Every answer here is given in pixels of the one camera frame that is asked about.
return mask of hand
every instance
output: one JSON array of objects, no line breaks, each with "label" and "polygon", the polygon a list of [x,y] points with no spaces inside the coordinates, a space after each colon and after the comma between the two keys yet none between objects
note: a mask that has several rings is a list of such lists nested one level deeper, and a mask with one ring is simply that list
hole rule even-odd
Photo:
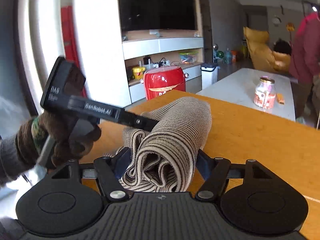
[{"label": "hand", "polygon": [[62,117],[45,111],[22,125],[17,134],[16,144],[20,157],[30,164],[30,167],[35,165],[48,135],[57,142],[51,157],[52,163],[57,167],[70,159],[81,159],[87,155],[92,149],[93,142],[100,138],[101,130],[95,125],[91,132],[71,141]]}]

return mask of black tv screen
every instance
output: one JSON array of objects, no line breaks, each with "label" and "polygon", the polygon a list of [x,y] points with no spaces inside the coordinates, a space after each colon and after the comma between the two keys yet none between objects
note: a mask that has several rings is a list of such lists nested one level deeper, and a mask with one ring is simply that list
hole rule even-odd
[{"label": "black tv screen", "polygon": [[122,31],[196,30],[195,0],[119,0]]}]

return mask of yellow bucket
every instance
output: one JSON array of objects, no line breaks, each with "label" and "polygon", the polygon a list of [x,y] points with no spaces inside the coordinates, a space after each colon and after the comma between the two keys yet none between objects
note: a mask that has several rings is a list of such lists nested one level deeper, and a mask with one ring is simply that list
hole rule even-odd
[{"label": "yellow bucket", "polygon": [[134,75],[135,79],[142,79],[143,78],[143,73],[145,72],[146,68],[145,67],[133,67],[132,72]]}]

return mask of striped towel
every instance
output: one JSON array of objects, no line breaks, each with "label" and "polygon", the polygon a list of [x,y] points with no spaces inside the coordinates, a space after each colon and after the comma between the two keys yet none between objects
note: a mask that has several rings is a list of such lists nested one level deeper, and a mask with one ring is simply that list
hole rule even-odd
[{"label": "striped towel", "polygon": [[121,185],[140,192],[186,191],[211,128],[210,105],[183,97],[142,115],[159,123],[150,133],[124,130],[124,147],[131,148],[132,159]]}]

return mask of black circular cover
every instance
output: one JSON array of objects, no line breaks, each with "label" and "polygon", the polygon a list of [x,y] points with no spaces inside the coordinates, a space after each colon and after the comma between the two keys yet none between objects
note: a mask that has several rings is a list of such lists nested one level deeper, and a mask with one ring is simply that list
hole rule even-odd
[{"label": "black circular cover", "polygon": [[33,233],[69,234],[84,229],[102,212],[101,196],[80,183],[51,179],[37,186],[25,193],[16,205],[19,221]]},{"label": "black circular cover", "polygon": [[233,225],[258,235],[292,232],[308,215],[305,198],[290,186],[282,187],[273,180],[229,190],[222,196],[220,207]]}]

